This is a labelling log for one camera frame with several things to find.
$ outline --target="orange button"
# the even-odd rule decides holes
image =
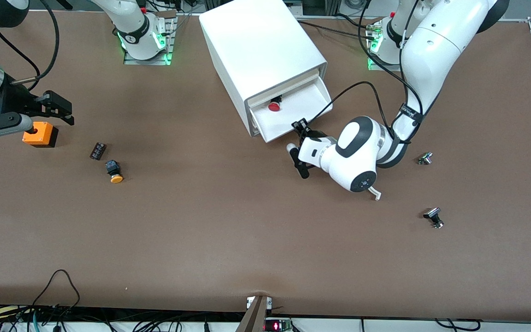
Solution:
[[[29,145],[48,145],[53,134],[53,125],[48,122],[34,122],[32,126],[36,132],[34,134],[24,132],[22,141]]]

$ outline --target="black clamp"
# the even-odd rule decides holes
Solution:
[[[438,216],[438,213],[441,212],[441,209],[438,207],[432,208],[427,213],[423,214],[423,217],[426,219],[431,219],[431,221],[434,223],[434,228],[442,228],[444,226],[444,221],[440,219],[440,216]]]
[[[407,115],[409,118],[411,118],[413,121],[413,126],[417,126],[417,124],[421,124],[423,122],[423,119],[425,119],[425,116],[421,113],[415,111],[411,107],[408,107],[407,105],[403,104],[401,105],[401,108],[399,109],[399,112],[403,113],[404,115]]]
[[[302,118],[292,124],[292,128],[295,129],[295,133],[299,134],[301,136],[304,132],[308,134],[310,131],[310,128],[308,127],[308,122],[306,122],[305,118]]]
[[[320,130],[311,130],[308,127],[308,122],[306,119],[302,118],[301,120],[298,120],[292,124],[292,128],[295,129],[295,132],[299,134],[299,137],[301,138],[301,144],[304,141],[304,138],[323,138],[327,137],[324,132]],[[298,170],[299,174],[302,178],[308,178],[310,175],[308,173],[308,170],[310,168],[314,168],[314,165],[308,165],[306,162],[303,162],[299,159],[299,152],[300,148],[294,145],[293,148],[288,149],[288,153],[290,154],[290,157],[292,158],[293,162],[295,162],[295,168]]]
[[[288,153],[290,157],[292,158],[292,161],[295,162],[295,168],[301,175],[301,178],[308,178],[310,176],[310,173],[308,173],[308,170],[310,168],[313,168],[314,166],[307,166],[306,162],[303,162],[299,159],[299,152],[300,150],[295,146],[292,149],[288,150]]]

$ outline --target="yellow button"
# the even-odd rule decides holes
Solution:
[[[122,176],[119,176],[119,175],[115,175],[115,176],[112,176],[112,178],[110,179],[110,182],[111,183],[120,183],[122,182],[124,178]]]

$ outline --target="black cable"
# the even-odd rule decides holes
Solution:
[[[36,76],[40,75],[40,69],[38,69],[38,66],[36,65],[36,63],[34,63],[32,59],[30,59],[27,55],[22,53],[22,51],[20,51],[15,45],[13,45],[12,42],[10,42],[8,38],[6,38],[6,36],[4,36],[1,33],[1,31],[0,31],[0,38],[1,40],[4,41],[5,44],[8,44],[8,46],[11,47],[12,50],[18,53],[19,56],[21,56],[24,60],[26,60],[32,66],[32,68],[34,68],[34,70],[36,71]],[[36,84],[38,84],[38,80],[32,83],[32,85],[28,88],[28,91],[31,91],[36,86]]]
[[[75,287],[75,285],[73,284],[73,281],[71,280],[71,276],[69,275],[69,273],[64,270],[64,269],[58,269],[56,271],[54,271],[53,275],[51,275],[50,279],[48,280],[48,283],[46,284],[46,286],[44,287],[44,289],[42,290],[42,292],[40,292],[40,294],[38,294],[38,296],[36,296],[36,298],[34,299],[34,301],[32,302],[32,305],[30,307],[34,307],[34,305],[36,304],[36,301],[38,301],[38,299],[44,294],[44,292],[46,292],[46,290],[48,290],[48,287],[50,286],[51,282],[53,281],[53,278],[55,275],[57,275],[57,273],[65,273],[65,275],[67,276],[67,279],[69,281],[69,284],[71,285],[71,288],[73,288],[73,290],[75,291],[75,294],[77,295],[77,300],[75,301],[75,303],[71,306],[71,307],[68,307],[67,309],[65,309],[65,311],[63,311],[61,313],[61,315],[59,315],[60,318],[63,317],[63,315],[65,315],[67,313],[67,311],[69,311],[70,309],[74,308],[76,305],[78,305],[79,301],[81,300],[81,296],[79,294],[79,290],[77,290],[77,288]],[[27,320],[27,323],[28,323],[28,331],[30,330],[30,320]]]
[[[204,332],[210,332],[210,326],[208,326],[208,317],[204,316]]]
[[[299,21],[299,23],[302,23],[302,24],[305,24],[305,25],[310,25],[311,27],[315,27],[315,28],[319,28],[319,29],[323,29],[323,30],[327,30],[327,31],[331,31],[331,32],[336,32],[338,34],[343,34],[343,35],[347,35],[347,36],[358,36],[356,34],[352,34],[352,32],[346,32],[346,31],[331,29],[331,28],[323,27],[322,25],[313,24],[313,23],[309,23],[309,22],[305,22],[305,21]]]
[[[403,35],[402,35],[402,40],[401,40],[401,43],[402,43],[402,46],[404,47],[405,46],[405,43],[407,42],[407,28],[409,27],[409,22],[411,21],[411,17],[413,17],[413,12],[415,12],[415,8],[417,7],[417,4],[419,3],[419,0],[415,0],[415,4],[413,4],[413,7],[411,8],[411,12],[409,13],[409,17],[407,17],[407,23],[405,24],[405,28],[403,30]],[[402,55],[403,55],[403,47],[399,47],[399,70],[401,72],[401,78],[403,80],[405,80],[405,73],[403,73],[403,66],[402,66]],[[407,89],[406,86],[403,86],[403,88],[405,89],[405,100],[407,101],[409,99],[409,90]],[[403,113],[399,113],[394,120],[392,120],[391,122],[391,125],[394,124],[394,122],[396,120],[398,120],[401,116],[403,115]],[[419,130],[419,127],[420,127],[421,124],[419,124],[417,126],[417,128],[415,128],[415,130],[413,130],[413,132],[411,133],[409,139],[413,138],[413,136],[415,136],[415,134],[417,133],[417,130]]]
[[[53,65],[55,61],[57,61],[57,54],[59,54],[59,23],[57,23],[57,18],[54,16],[53,10],[50,8],[46,0],[40,0],[42,2],[42,5],[48,13],[50,14],[50,18],[53,20],[54,25],[54,52],[53,57],[50,59],[50,63],[48,64],[48,67],[42,72],[42,74],[36,76],[36,80],[40,80],[44,76],[46,76],[50,70],[53,68]]]
[[[419,95],[417,94],[417,91],[415,91],[415,89],[413,89],[413,86],[411,86],[410,84],[408,84],[404,79],[400,78],[398,75],[396,75],[395,73],[393,73],[392,71],[386,69],[386,67],[384,65],[382,65],[381,63],[379,63],[374,57],[372,57],[370,55],[370,52],[368,52],[366,46],[364,45],[364,43],[362,42],[362,20],[364,18],[364,12],[365,10],[362,10],[362,13],[360,14],[360,21],[358,23],[358,41],[360,42],[360,46],[362,47],[362,50],[364,51],[364,53],[366,53],[366,55],[368,56],[369,59],[371,59],[371,61],[373,63],[375,63],[378,67],[380,67],[382,70],[384,70],[386,73],[389,73],[392,77],[396,78],[396,80],[398,80],[399,82],[401,82],[402,84],[404,84],[404,86],[406,86],[407,88],[409,88],[409,90],[411,90],[411,92],[413,92],[413,95],[415,96],[415,98],[417,98],[417,102],[419,103],[419,113],[420,114],[423,114],[423,105],[421,104],[421,98],[419,98]],[[389,130],[389,134],[390,136],[394,139],[395,137],[393,136],[393,132],[392,130]],[[407,143],[410,143],[409,139],[411,139],[411,137],[409,137],[407,139],[407,141],[403,141],[401,138],[400,139],[400,143],[404,143],[404,144],[407,144]]]
[[[147,2],[149,2],[151,4],[151,6],[157,6],[157,7],[161,7],[161,8],[169,8],[169,9],[177,9],[177,7],[171,7],[171,6],[164,6],[164,5],[160,5],[152,0],[147,0]]]
[[[150,0],[147,0],[147,3],[151,5],[151,7],[153,7],[156,11],[159,11],[159,9],[157,8],[157,6],[155,5],[154,2],[151,2]]]
[[[295,326],[295,322],[292,321],[292,318],[290,318],[290,326],[292,327],[292,332],[301,332],[301,330]]]
[[[343,17],[344,19],[347,19],[347,21],[350,22],[351,25],[353,25],[354,27],[358,27],[358,23],[356,23],[356,21],[352,20],[351,17],[345,15],[344,13],[338,12],[337,14],[335,14],[335,16]]]
[[[468,331],[468,332],[475,332],[475,331],[480,330],[480,328],[481,328],[481,322],[478,321],[478,320],[476,320],[477,326],[475,328],[464,328],[464,327],[456,326],[454,324],[454,322],[452,322],[451,319],[446,319],[446,320],[450,324],[449,326],[440,323],[440,321],[438,319],[436,319],[436,323],[438,323],[438,325],[440,325],[440,326],[442,326],[444,328],[449,328],[449,329],[453,330],[454,332],[457,332],[458,330],[460,330],[460,331]]]
[[[307,125],[305,126],[305,128],[303,128],[303,130],[301,131],[301,143],[306,135],[306,128],[312,124],[313,121],[315,121],[320,115],[323,114],[323,112],[327,109],[327,107],[330,107],[331,104],[333,104],[339,97],[343,96],[344,93],[348,92],[350,89],[358,86],[358,85],[361,85],[361,84],[367,84],[369,85],[372,90],[374,91],[374,96],[376,97],[376,100],[377,100],[377,103],[378,103],[378,111],[380,111],[380,115],[382,116],[382,122],[384,122],[384,125],[386,126],[386,128],[389,128],[388,125],[386,124],[386,118],[384,116],[384,111],[382,111],[382,105],[380,103],[380,97],[378,96],[378,91],[377,89],[375,88],[374,84],[372,84],[371,82],[368,82],[368,81],[362,81],[362,82],[357,82],[357,83],[354,83],[350,86],[348,86],[345,90],[341,91],[341,93],[339,93],[337,96],[335,96],[335,98],[333,98],[333,100],[331,100],[325,107],[323,107],[323,109],[317,113],[317,115],[314,116],[314,118],[312,120],[310,120],[309,122],[307,122]]]
[[[106,325],[108,325],[108,327],[110,328],[110,331],[112,331],[112,332],[118,332],[118,331],[116,331],[116,329],[112,326],[112,324],[110,324],[110,321],[108,320],[108,317],[106,316],[106,313],[104,312],[104,309],[103,309],[103,308],[100,308],[100,311],[101,311],[101,314],[104,315],[104,319],[106,320],[105,323],[106,323]]]

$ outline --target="white robotic arm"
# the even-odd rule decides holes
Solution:
[[[413,2],[403,10],[412,10]],[[295,166],[301,162],[312,164],[328,172],[332,179],[345,189],[361,192],[369,189],[377,178],[376,167],[396,165],[427,111],[436,100],[444,80],[460,54],[482,25],[496,0],[435,0],[431,11],[411,33],[402,50],[402,69],[415,95],[407,91],[402,105],[390,128],[377,121],[359,116],[343,129],[339,140],[331,137],[306,137],[298,149],[289,145],[291,155],[297,155]]]
[[[165,19],[142,13],[135,0],[91,0],[112,20],[124,49],[135,59],[151,59],[166,47]]]

